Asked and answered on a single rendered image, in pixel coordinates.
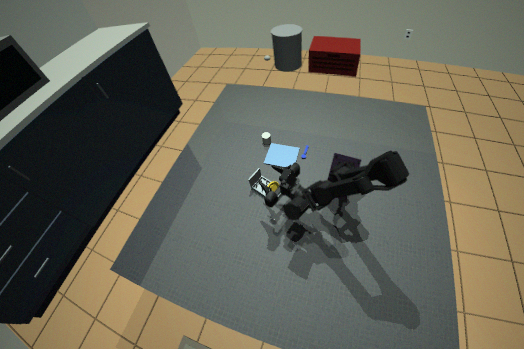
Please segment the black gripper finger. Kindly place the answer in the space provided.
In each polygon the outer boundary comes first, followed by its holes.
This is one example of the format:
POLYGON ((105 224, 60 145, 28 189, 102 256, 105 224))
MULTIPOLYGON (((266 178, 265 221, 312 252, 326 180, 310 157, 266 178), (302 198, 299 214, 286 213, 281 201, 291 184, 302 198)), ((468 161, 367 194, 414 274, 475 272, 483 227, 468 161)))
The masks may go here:
POLYGON ((274 166, 274 165, 272 165, 272 168, 273 168, 274 170, 276 170, 277 172, 279 172, 279 173, 282 174, 282 172, 283 172, 283 170, 284 170, 285 168, 286 168, 286 169, 289 169, 291 166, 292 166, 292 165, 289 165, 289 166, 287 166, 287 167, 280 167, 280 166, 274 166))
POLYGON ((271 188, 267 187, 265 184, 263 184, 261 181, 258 181, 258 183, 260 184, 260 186, 262 187, 262 189, 264 190, 264 192, 266 193, 265 195, 267 195, 270 191, 272 191, 271 188))

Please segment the yellow plate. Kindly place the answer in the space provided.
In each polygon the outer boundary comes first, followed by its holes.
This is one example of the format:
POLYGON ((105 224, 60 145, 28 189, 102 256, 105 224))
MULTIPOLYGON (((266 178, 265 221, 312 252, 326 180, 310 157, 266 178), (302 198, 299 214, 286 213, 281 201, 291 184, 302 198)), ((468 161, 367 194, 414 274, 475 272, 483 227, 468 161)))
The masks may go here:
POLYGON ((271 188, 273 192, 279 187, 279 183, 276 181, 271 182, 267 187, 271 188))

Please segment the light blue flat mat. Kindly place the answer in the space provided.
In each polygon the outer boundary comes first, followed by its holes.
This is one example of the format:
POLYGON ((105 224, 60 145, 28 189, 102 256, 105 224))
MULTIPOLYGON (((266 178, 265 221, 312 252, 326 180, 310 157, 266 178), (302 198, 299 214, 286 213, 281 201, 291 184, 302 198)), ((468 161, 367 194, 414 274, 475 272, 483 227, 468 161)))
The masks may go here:
POLYGON ((296 162, 300 148, 271 143, 264 164, 287 167, 296 162))

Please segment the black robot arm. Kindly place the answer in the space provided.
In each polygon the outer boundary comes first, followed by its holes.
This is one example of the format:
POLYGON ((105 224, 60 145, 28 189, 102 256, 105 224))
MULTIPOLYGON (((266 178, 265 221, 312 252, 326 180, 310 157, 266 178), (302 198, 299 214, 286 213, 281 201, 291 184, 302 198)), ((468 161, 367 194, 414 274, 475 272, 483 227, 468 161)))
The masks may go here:
MULTIPOLYGON (((407 182, 409 175, 399 153, 392 152, 392 150, 371 160, 368 165, 356 168, 354 168, 354 163, 347 161, 338 163, 340 164, 335 166, 329 174, 333 182, 330 180, 318 181, 306 189, 303 188, 294 199, 285 205, 284 211, 290 220, 297 220, 309 208, 312 212, 320 211, 334 198, 357 193, 364 195, 373 190, 390 191, 407 182), (386 186, 373 185, 371 181, 376 180, 386 186)), ((279 186, 284 191, 293 191, 294 185, 300 182, 294 171, 286 168, 279 180, 281 181, 279 186)))

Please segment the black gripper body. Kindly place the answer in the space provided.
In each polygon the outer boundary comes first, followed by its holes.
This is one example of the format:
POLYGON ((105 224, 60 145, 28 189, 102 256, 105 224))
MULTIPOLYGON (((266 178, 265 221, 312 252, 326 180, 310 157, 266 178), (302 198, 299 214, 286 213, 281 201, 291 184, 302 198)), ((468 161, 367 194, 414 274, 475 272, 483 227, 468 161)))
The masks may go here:
MULTIPOLYGON (((296 162, 294 162, 292 164, 292 166, 289 168, 289 170, 293 170, 296 177, 299 176, 300 174, 300 165, 297 164, 296 162)), ((295 184, 294 187, 292 188, 292 190, 289 190, 289 191, 284 191, 280 188, 280 186, 276 189, 275 192, 273 191, 270 191, 264 198, 265 200, 265 204, 269 207, 273 207, 275 205, 276 202, 278 202, 278 196, 280 193, 282 193, 283 196, 287 196, 288 198, 291 198, 294 199, 298 194, 299 192, 303 189, 303 187, 301 187, 301 184, 295 184)))

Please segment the dark grey dish rack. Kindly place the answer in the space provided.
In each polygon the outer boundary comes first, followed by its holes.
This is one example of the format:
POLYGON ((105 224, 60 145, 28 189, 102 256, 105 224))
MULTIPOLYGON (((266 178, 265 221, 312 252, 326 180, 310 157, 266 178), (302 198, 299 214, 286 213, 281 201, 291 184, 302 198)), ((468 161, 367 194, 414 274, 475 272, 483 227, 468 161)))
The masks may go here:
POLYGON ((258 181, 261 181, 266 186, 268 186, 271 183, 271 181, 269 181, 268 179, 266 179, 265 177, 261 175, 260 168, 258 168, 255 171, 255 173, 248 180, 249 180, 251 189, 265 198, 266 193, 264 192, 264 190, 262 189, 258 181))

